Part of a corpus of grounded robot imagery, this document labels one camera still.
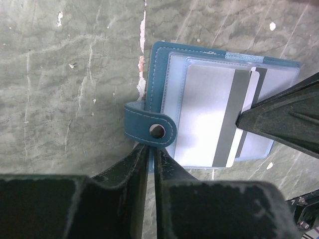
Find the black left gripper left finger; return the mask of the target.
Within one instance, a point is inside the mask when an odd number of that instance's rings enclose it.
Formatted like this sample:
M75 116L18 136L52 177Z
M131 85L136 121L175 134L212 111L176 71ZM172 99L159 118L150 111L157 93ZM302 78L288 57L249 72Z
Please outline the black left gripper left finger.
M102 173L3 174L3 239L139 239L142 236L149 147Z

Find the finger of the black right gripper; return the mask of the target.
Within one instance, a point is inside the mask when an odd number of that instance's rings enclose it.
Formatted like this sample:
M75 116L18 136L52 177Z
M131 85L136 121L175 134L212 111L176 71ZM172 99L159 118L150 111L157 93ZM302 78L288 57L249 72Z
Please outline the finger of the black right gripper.
M236 125L318 158L318 73L255 104L238 117Z

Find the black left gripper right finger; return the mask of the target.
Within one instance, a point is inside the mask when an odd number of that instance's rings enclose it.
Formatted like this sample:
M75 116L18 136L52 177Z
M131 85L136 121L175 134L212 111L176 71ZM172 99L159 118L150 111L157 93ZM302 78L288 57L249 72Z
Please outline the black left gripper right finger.
M160 239L297 239L283 195L263 181L200 181L154 151Z

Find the white stripe card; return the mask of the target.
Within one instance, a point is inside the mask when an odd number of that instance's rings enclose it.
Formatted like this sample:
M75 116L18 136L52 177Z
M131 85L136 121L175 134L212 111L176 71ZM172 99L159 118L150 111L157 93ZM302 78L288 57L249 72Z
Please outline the white stripe card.
M259 80L252 104L274 96L296 83L299 68L262 68L253 67L259 73ZM266 137L244 131L237 149L235 161L266 158L274 141Z
M257 71L190 65L174 159L182 166L231 167L243 134L236 120L251 107Z

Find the blue card holder wallet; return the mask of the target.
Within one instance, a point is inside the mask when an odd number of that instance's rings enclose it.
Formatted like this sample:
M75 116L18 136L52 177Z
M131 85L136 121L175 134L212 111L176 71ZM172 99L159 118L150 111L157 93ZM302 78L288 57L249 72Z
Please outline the blue card holder wallet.
M156 42L152 46L146 99L125 105L124 129L127 137L148 146L164 148L174 159L186 72L190 65L251 71L254 71L253 67L301 67L297 61Z

